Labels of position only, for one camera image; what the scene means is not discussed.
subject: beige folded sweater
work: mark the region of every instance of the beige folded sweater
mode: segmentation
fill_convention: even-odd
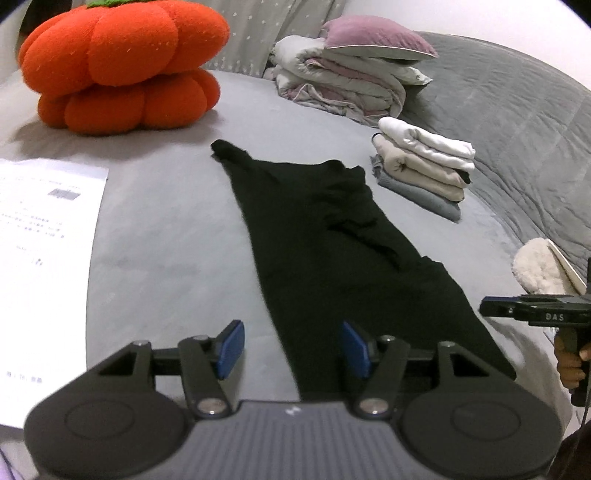
[[[403,150],[382,134],[374,135],[372,142],[384,159],[384,170],[393,178],[421,187],[452,202],[461,202],[464,199],[463,189],[467,185],[456,171]]]

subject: white wall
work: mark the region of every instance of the white wall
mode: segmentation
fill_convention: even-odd
[[[560,0],[348,0],[412,30],[480,38],[527,53],[591,89],[591,28]]]

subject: gray folded cloth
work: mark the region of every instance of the gray folded cloth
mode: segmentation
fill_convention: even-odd
[[[421,187],[415,187],[415,185],[409,185],[391,177],[384,170],[384,161],[379,155],[371,157],[371,163],[378,185],[392,190],[425,210],[436,213],[452,222],[458,222],[462,217],[460,206],[456,202],[451,202]]]

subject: blue gripper pad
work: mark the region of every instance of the blue gripper pad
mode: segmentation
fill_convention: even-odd
[[[244,350],[245,331],[241,320],[234,320],[216,339],[215,373],[218,380],[230,375]]]
[[[341,341],[343,352],[353,374],[358,378],[369,378],[372,366],[369,346],[348,322],[343,322]]]

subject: stack of folded clothes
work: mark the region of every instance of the stack of folded clothes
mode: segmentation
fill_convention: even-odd
[[[265,72],[279,95],[304,106],[376,127],[397,117],[404,85],[424,86],[431,78],[410,66],[437,57],[417,33],[371,16],[341,17],[324,25],[322,38],[291,35],[277,42]]]
[[[372,137],[378,183],[454,222],[470,185],[476,151],[468,142],[451,140],[393,118],[379,120]]]

